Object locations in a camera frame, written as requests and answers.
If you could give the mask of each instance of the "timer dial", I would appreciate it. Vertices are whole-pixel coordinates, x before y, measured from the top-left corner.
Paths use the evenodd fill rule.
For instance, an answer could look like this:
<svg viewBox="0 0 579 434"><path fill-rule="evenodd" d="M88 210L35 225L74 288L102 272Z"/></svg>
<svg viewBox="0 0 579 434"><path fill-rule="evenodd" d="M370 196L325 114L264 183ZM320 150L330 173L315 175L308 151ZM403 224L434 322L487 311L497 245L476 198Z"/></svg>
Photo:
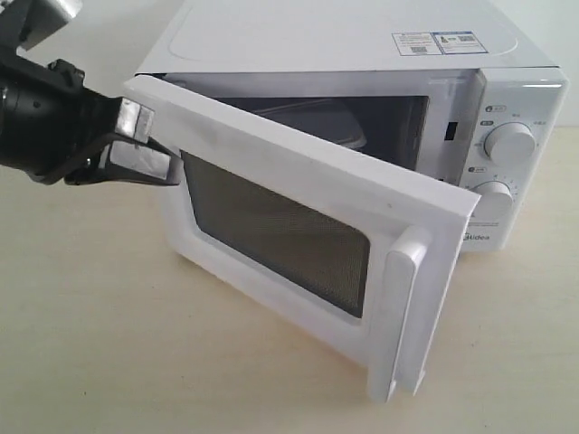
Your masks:
<svg viewBox="0 0 579 434"><path fill-rule="evenodd" d="M506 184L498 181L490 181L481 184L472 190L480 194L480 200L474 209L473 216L481 220L496 220L513 206L513 196Z"/></svg>
<svg viewBox="0 0 579 434"><path fill-rule="evenodd" d="M530 158L536 150L531 130L523 124L501 125L485 141L485 152L496 165L511 167Z"/></svg>

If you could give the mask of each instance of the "door handle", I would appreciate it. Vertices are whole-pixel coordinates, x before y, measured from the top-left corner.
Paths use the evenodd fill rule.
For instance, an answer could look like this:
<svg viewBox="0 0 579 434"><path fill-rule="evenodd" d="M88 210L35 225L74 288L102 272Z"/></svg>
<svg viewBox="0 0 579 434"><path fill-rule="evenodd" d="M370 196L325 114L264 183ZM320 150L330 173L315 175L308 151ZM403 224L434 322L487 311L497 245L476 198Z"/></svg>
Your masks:
<svg viewBox="0 0 579 434"><path fill-rule="evenodd" d="M367 391L373 401L388 401L396 387L406 314L431 241L431 234L424 228L410 226L386 255L384 287L373 309L369 336Z"/></svg>

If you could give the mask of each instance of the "white wall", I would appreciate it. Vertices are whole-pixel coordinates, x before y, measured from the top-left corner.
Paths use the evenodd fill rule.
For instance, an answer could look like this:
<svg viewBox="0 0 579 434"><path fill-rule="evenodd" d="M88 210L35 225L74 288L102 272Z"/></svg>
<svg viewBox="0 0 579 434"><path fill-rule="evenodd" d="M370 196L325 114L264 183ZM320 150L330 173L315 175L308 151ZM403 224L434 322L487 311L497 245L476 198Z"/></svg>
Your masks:
<svg viewBox="0 0 579 434"><path fill-rule="evenodd" d="M576 84L559 118L579 126L579 0L491 0L559 62ZM87 72L87 84L109 95L121 91L182 0L84 0L81 15L30 53L56 58Z"/></svg>

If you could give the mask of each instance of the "robotic arm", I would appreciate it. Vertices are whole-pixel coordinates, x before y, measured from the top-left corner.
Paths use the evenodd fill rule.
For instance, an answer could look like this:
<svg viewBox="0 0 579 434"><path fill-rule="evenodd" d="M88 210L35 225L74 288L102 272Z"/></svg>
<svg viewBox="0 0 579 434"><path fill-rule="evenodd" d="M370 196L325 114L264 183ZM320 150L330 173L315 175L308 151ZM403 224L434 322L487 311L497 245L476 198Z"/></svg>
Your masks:
<svg viewBox="0 0 579 434"><path fill-rule="evenodd" d="M66 61L44 68L17 55L80 9L80 0L0 0L0 165L42 184L179 184L183 163L150 136L151 109L84 88Z"/></svg>

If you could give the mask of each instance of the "microwave door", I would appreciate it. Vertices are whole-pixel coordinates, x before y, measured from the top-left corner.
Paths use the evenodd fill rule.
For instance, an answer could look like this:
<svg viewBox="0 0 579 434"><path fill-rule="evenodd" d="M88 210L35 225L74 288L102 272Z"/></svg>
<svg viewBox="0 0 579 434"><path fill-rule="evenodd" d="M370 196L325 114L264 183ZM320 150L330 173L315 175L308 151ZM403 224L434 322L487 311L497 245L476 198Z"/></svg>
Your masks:
<svg viewBox="0 0 579 434"><path fill-rule="evenodd" d="M373 400L415 392L479 197L153 77L126 89L184 158L172 247L366 366Z"/></svg>

